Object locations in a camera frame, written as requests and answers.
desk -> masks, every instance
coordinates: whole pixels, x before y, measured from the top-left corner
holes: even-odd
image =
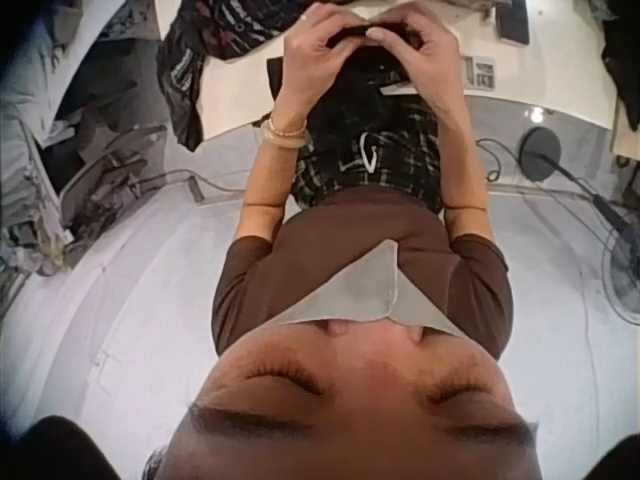
[[[155,0],[164,37],[180,0]],[[386,10],[393,1],[358,2],[365,17]],[[616,92],[600,54],[604,39],[582,0],[529,0],[531,45],[500,42],[493,20],[480,13],[440,2],[427,2],[460,39],[465,55],[492,57],[497,81],[493,92],[466,92],[560,111],[611,129]],[[202,76],[198,110],[208,139],[252,122],[273,106],[265,62],[282,55],[282,37],[240,59],[208,59]],[[413,93],[412,87],[394,93]]]

closed eye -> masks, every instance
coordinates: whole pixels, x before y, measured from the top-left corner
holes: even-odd
[[[247,379],[258,377],[283,378],[312,395],[324,395],[326,391],[326,389],[313,375],[302,368],[299,364],[291,361],[287,361],[286,363],[278,366],[263,365],[258,367],[247,376]]]

bracelet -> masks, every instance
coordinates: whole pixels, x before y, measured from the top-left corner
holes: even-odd
[[[306,130],[303,130],[297,137],[283,137],[278,132],[271,129],[269,120],[265,120],[260,127],[264,139],[278,147],[297,150],[304,147],[309,142],[309,136]]]
[[[279,137],[301,137],[307,131],[306,119],[302,124],[302,127],[299,130],[296,130],[295,132],[283,132],[282,130],[278,130],[273,124],[273,119],[271,117],[269,117],[268,121],[269,121],[269,129]]]

face mask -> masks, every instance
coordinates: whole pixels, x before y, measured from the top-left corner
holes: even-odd
[[[326,319],[390,319],[407,327],[434,328],[469,338],[400,271],[398,244],[392,240],[385,240],[263,326]]]

